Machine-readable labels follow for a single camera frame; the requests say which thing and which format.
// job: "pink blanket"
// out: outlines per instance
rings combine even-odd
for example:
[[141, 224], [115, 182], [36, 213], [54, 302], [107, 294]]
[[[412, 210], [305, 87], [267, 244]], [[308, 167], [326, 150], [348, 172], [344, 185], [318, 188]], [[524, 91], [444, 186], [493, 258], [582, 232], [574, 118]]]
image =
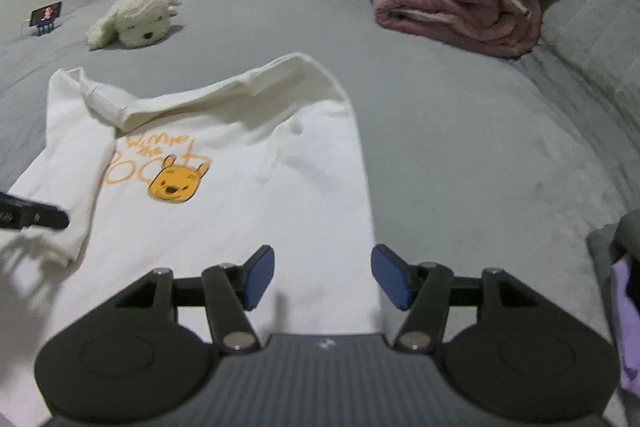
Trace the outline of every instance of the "pink blanket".
[[519, 57], [540, 36], [538, 0], [371, 0], [385, 28], [473, 52]]

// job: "mattress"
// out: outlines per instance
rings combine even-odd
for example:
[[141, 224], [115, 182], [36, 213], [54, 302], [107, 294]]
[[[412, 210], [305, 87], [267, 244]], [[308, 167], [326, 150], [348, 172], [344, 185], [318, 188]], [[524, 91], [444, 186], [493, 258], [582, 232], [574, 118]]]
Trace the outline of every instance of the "mattress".
[[[150, 97], [303, 52], [353, 103], [378, 242], [411, 263], [436, 261], [459, 275], [503, 267], [609, 338], [584, 238], [617, 220], [626, 203], [584, 120], [562, 105], [572, 93], [562, 97], [556, 75], [566, 63], [551, 47], [554, 66], [542, 70], [382, 29], [368, 0], [182, 0], [164, 41], [89, 52], [84, 32], [114, 1], [95, 0], [53, 33], [0, 48], [0, 189], [44, 147], [47, 82], [59, 68], [81, 66], [94, 80]], [[548, 86], [558, 88], [555, 98]], [[73, 276], [73, 269], [49, 275]], [[3, 269], [0, 296], [11, 306], [0, 307], [0, 321], [16, 327], [0, 331], [0, 374], [46, 341], [30, 296], [16, 295], [11, 277]], [[383, 297], [381, 308], [391, 338], [402, 314]], [[452, 314], [447, 334], [470, 322], [465, 312]], [[625, 424], [615, 399], [607, 417]]]

